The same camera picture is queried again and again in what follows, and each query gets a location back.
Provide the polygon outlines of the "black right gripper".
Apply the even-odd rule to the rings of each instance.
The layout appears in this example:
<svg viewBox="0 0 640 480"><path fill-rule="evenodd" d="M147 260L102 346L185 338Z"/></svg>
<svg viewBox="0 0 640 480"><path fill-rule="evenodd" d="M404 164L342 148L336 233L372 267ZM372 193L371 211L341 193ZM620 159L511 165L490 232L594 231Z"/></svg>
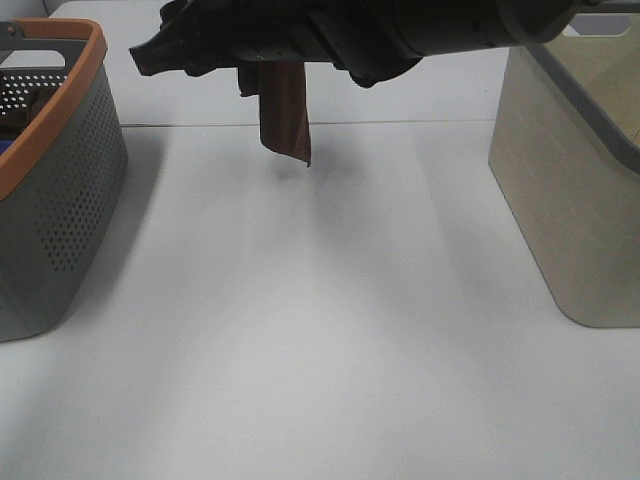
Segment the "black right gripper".
<svg viewBox="0 0 640 480"><path fill-rule="evenodd" d="M129 49L143 76L320 59L301 1L170 1L160 18L159 31Z"/></svg>

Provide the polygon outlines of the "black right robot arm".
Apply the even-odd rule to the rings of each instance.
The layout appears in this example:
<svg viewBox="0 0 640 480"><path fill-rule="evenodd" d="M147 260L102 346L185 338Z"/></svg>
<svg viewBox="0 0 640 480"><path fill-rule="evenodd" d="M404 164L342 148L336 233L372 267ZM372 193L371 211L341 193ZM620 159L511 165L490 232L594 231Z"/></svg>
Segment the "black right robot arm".
<svg viewBox="0 0 640 480"><path fill-rule="evenodd" d="M192 77L262 62L330 63L363 88L424 57L546 43L595 1L171 1L131 48L139 72Z"/></svg>

